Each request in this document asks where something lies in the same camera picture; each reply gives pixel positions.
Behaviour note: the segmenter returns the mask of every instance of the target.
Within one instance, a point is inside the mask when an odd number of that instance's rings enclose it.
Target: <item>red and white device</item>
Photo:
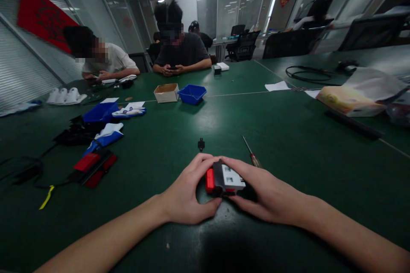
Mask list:
[[[236,195],[237,191],[246,187],[241,176],[219,159],[205,175],[205,189],[213,196]]]

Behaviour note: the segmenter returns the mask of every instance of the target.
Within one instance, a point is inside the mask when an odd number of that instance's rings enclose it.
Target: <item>finger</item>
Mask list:
[[[206,159],[190,172],[192,180],[195,183],[195,188],[198,185],[198,182],[202,178],[202,176],[205,175],[206,171],[210,169],[215,162],[218,162],[219,159],[220,157],[212,157],[210,159]]]
[[[256,168],[248,163],[245,163],[241,160],[232,159],[228,157],[222,157],[222,163],[226,164],[230,168],[232,168],[235,172],[237,172],[243,179],[249,182],[252,185],[254,182],[255,173],[259,172],[260,169]]]
[[[192,161],[189,163],[190,166],[197,166],[199,165],[202,161],[213,158],[211,154],[205,154],[205,153],[199,153],[197,154]]]
[[[260,204],[250,200],[246,200],[240,196],[229,196],[229,199],[236,203],[243,211],[266,222],[272,222],[271,213],[262,207]]]
[[[204,219],[215,216],[219,206],[222,203],[222,198],[214,198],[213,200],[207,202],[206,204],[198,204],[198,210],[195,210],[195,222],[199,223]]]

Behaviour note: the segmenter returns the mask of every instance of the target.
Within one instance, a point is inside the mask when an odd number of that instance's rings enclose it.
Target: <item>blue plastic bin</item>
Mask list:
[[[112,113],[118,111],[119,107],[116,102],[107,102],[97,104],[92,110],[82,116],[84,122],[110,122]]]
[[[196,105],[205,95],[206,89],[199,85],[188,84],[178,92],[179,97],[185,103]]]

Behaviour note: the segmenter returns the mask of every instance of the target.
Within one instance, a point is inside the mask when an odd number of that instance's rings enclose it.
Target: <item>yellow cable tie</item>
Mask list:
[[[42,210],[47,205],[48,201],[50,200],[52,190],[54,190],[54,186],[50,186],[50,190],[48,190],[47,198],[44,201],[44,203],[41,205],[39,210]]]

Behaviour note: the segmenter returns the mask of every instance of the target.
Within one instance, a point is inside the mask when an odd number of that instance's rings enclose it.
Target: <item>screwdriver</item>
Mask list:
[[[256,166],[257,168],[262,168],[261,163],[260,163],[259,160],[256,158],[255,154],[252,153],[251,148],[249,147],[248,142],[246,141],[245,137],[244,137],[243,135],[242,135],[242,137],[243,137],[243,140],[245,141],[246,146],[247,146],[248,149],[249,149],[249,152],[251,153],[251,160],[252,160],[253,166]]]

